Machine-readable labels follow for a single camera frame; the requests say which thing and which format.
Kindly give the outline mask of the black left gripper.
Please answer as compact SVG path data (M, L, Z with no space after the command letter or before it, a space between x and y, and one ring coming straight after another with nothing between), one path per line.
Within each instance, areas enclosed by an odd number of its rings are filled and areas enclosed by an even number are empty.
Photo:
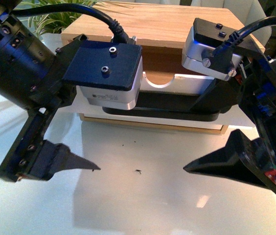
M55 173L71 169L99 170L95 163L70 151L62 143L44 139L57 110L69 106L76 96L74 85L63 81L85 35L52 53L34 36L15 36L0 51L0 95L28 113L20 133L0 165L0 178L50 180Z

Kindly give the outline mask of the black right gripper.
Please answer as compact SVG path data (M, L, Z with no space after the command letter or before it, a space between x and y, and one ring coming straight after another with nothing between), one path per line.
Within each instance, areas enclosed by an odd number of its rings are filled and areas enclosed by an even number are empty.
M259 136L250 140L241 130L234 130L225 147L190 162L183 169L270 189L276 194L276 61L269 62L249 37L230 50L252 59L241 70L242 83L236 98Z

